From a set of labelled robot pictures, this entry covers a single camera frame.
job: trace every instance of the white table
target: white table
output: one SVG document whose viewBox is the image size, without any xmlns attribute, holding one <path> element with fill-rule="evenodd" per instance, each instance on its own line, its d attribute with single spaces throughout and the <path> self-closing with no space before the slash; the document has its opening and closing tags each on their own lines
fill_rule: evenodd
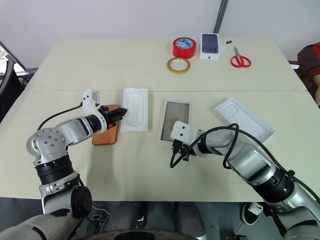
<svg viewBox="0 0 320 240">
<path fill-rule="evenodd" d="M 190 59 L 190 71 L 167 70 L 173 57 L 172 38 L 70 38 L 62 40 L 48 55 L 30 85 L 38 90 L 121 91 L 305 91 L 305 86 L 271 39 L 222 38 L 226 50 L 219 61 Z M 252 61 L 249 68 L 230 64 L 240 54 Z"/>
<path fill-rule="evenodd" d="M 79 104 L 83 94 L 31 88 L 27 87 L 0 124 L 1 197 L 41 197 L 26 141 L 45 118 Z M 122 91 L 100 94 L 103 105 L 122 104 Z M 239 176 L 222 167 L 221 156 L 191 157 L 171 169 L 171 145 L 160 141 L 166 98 L 191 101 L 191 124 L 207 130 L 224 125 L 214 107 L 230 97 L 238 98 L 275 129 L 266 147 L 319 194 L 320 111 L 306 91 L 150 91 L 148 132 L 119 133 L 112 146 L 93 146 L 90 139 L 72 146 L 73 168 L 96 201 L 261 201 Z M 44 127 L 82 114 L 77 109 Z"/>
</svg>

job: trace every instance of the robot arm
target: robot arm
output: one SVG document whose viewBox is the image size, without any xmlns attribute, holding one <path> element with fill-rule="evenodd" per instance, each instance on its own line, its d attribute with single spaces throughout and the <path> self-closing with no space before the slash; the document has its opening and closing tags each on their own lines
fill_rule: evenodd
<svg viewBox="0 0 320 240">
<path fill-rule="evenodd" d="M 171 132 L 173 145 L 190 146 L 204 132 L 177 121 Z M 191 155 L 205 157 L 208 154 L 226 156 L 232 146 L 235 131 L 219 129 L 203 136 L 192 147 Z M 320 237 L 320 205 L 291 176 L 260 151 L 246 138 L 239 136 L 228 156 L 230 168 L 263 198 L 276 214 L 285 229 L 285 239 L 314 234 Z"/>
<path fill-rule="evenodd" d="M 76 145 L 94 133 L 103 133 L 116 125 L 126 114 L 125 108 L 109 111 L 99 105 L 99 92 L 88 89 L 83 94 L 82 109 L 87 116 L 64 121 L 56 127 L 44 128 L 26 143 L 41 185 L 43 215 L 8 228 L 0 234 L 2 240 L 62 240 L 70 239 L 92 208 L 89 189 L 83 186 L 74 171 L 68 146 Z"/>
</svg>

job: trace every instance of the orange phone case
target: orange phone case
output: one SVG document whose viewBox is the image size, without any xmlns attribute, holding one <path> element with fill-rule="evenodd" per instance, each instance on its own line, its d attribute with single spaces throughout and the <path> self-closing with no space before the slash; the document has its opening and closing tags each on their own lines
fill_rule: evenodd
<svg viewBox="0 0 320 240">
<path fill-rule="evenodd" d="M 108 107 L 109 111 L 113 111 L 121 108 L 119 105 L 104 105 L 104 107 Z M 96 146 L 101 145 L 113 145 L 117 142 L 118 138 L 118 129 L 119 129 L 119 121 L 115 123 L 116 125 L 103 133 L 95 133 L 93 134 L 92 144 Z"/>
</svg>

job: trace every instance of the red scissors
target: red scissors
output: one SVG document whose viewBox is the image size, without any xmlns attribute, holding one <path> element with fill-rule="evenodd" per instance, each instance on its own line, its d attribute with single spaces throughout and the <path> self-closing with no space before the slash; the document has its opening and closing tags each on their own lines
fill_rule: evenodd
<svg viewBox="0 0 320 240">
<path fill-rule="evenodd" d="M 231 65 L 235 68 L 248 68 L 251 66 L 251 61 L 245 56 L 241 56 L 238 49 L 234 47 L 235 55 L 231 58 Z"/>
</svg>

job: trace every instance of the black chair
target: black chair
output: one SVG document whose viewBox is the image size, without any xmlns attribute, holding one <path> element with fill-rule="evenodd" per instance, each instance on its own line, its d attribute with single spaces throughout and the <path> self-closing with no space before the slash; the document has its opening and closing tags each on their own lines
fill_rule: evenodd
<svg viewBox="0 0 320 240">
<path fill-rule="evenodd" d="M 5 75 L 0 84 L 0 123 L 24 90 L 16 75 L 14 65 L 13 59 L 6 61 Z"/>
</svg>

